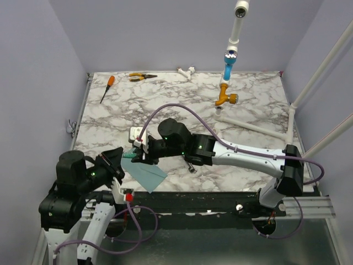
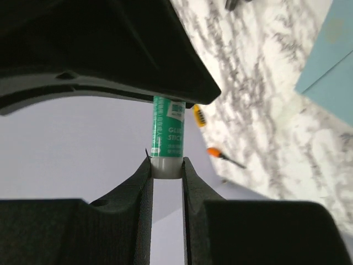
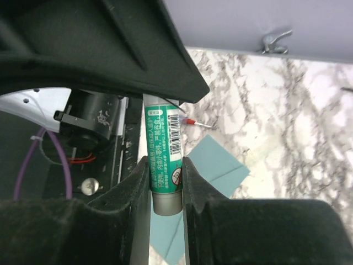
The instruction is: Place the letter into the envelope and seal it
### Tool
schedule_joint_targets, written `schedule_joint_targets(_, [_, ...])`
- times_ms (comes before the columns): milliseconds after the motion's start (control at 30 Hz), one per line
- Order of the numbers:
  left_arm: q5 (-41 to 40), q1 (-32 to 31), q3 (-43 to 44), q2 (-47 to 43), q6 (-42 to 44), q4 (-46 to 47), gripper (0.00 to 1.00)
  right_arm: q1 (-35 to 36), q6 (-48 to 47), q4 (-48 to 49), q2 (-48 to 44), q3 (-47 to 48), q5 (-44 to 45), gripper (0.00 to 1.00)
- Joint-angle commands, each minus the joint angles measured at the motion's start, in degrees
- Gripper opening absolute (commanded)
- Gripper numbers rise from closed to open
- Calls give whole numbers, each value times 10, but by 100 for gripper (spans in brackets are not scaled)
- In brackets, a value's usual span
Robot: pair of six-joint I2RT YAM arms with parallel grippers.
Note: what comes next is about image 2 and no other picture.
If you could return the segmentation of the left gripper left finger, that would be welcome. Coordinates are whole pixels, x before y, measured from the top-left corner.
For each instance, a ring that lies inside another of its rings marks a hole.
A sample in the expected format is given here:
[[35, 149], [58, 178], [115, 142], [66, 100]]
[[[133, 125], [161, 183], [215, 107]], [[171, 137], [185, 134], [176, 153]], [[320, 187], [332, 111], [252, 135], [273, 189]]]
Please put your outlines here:
[[116, 188], [92, 202], [90, 264], [149, 264], [153, 178], [148, 158]]

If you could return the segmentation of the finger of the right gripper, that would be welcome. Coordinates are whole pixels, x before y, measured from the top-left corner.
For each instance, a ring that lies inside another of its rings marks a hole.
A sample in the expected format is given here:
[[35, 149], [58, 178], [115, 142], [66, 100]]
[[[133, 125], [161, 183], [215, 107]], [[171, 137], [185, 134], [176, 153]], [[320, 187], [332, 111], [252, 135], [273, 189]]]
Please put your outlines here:
[[2, 1], [1, 114], [63, 97], [210, 104], [221, 93], [170, 1]]

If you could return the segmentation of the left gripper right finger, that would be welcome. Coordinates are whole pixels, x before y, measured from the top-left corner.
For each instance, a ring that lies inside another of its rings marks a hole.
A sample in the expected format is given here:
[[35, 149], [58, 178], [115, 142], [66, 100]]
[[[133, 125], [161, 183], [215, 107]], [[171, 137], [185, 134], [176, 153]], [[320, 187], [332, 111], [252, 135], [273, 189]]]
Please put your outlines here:
[[181, 167], [183, 191], [184, 262], [212, 264], [208, 231], [207, 201], [224, 200], [196, 173], [189, 158]]

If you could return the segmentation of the green glue tube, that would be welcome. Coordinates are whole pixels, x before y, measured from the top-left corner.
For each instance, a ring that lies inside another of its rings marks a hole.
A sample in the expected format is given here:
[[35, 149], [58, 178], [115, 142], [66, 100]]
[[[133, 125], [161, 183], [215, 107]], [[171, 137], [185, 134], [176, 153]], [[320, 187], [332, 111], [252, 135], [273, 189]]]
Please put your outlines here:
[[152, 177], [179, 179], [183, 164], [185, 103], [155, 96], [151, 146]]

